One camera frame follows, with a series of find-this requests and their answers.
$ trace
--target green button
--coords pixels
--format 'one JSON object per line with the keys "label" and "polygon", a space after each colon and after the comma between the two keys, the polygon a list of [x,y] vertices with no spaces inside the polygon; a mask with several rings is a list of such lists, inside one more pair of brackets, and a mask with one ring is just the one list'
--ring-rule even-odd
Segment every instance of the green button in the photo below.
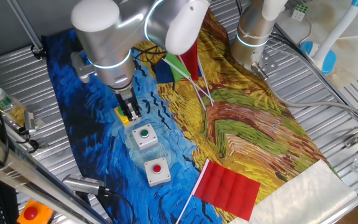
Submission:
{"label": "green button", "polygon": [[118,113],[121,115],[121,116],[124,116],[124,112],[122,111],[121,107],[118,106]]}
{"label": "green button", "polygon": [[140,132],[140,135],[142,136],[142,138],[147,138],[147,136],[149,136],[149,132],[147,130],[142,130]]}

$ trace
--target white box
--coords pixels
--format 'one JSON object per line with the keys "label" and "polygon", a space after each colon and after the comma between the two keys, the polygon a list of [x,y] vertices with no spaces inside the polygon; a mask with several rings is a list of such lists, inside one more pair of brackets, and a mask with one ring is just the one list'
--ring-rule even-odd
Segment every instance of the white box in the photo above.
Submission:
{"label": "white box", "polygon": [[[154,170],[155,166],[160,167],[160,172]],[[171,173],[169,172],[169,166],[165,157],[145,162],[144,169],[150,187],[162,186],[171,181]]]}
{"label": "white box", "polygon": [[132,131],[140,151],[145,152],[158,144],[158,137],[151,124],[146,124]]}
{"label": "white box", "polygon": [[294,8],[291,18],[296,20],[296,21],[302,22],[304,16],[306,15],[307,10],[308,10],[307,6],[298,4]]}

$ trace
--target red flag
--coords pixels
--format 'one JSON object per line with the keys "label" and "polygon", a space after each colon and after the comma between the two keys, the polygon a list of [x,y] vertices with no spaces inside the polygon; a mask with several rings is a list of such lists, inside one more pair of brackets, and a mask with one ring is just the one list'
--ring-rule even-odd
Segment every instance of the red flag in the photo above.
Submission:
{"label": "red flag", "polygon": [[186,67],[191,75],[193,81],[198,80],[198,61],[197,61],[197,41],[194,42],[193,46],[185,52],[177,56],[181,63]]}
{"label": "red flag", "polygon": [[194,196],[249,221],[260,183],[207,159]]}

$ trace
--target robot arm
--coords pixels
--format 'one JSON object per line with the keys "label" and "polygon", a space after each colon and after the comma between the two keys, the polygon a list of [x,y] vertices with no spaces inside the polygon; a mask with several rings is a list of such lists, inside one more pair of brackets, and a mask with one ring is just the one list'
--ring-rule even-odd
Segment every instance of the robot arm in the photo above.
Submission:
{"label": "robot arm", "polygon": [[71,23],[92,66],[71,56],[83,82],[90,73],[116,94],[129,121],[140,117],[133,90],[135,66],[131,48],[149,40],[168,52],[185,53],[197,39],[209,7],[207,0],[82,0]]}

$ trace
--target metal rod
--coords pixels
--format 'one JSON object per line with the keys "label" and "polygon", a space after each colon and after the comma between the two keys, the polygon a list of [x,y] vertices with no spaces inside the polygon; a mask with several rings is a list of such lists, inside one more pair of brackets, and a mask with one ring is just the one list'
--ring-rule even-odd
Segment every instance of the metal rod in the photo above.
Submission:
{"label": "metal rod", "polygon": [[29,36],[32,44],[34,44],[34,47],[37,50],[42,50],[44,47],[42,46],[41,41],[38,38],[38,35],[35,33],[34,28],[31,26],[31,23],[29,22],[28,18],[25,16],[19,3],[16,0],[6,0],[6,1],[9,3],[17,19],[22,24],[22,27],[24,28],[25,32]]}
{"label": "metal rod", "polygon": [[[5,156],[5,148],[0,141],[0,161]],[[45,170],[38,161],[17,146],[15,151],[9,150],[6,166],[0,169],[0,181],[76,223],[107,223],[88,204],[76,198],[64,184],[54,182],[56,177]]]}

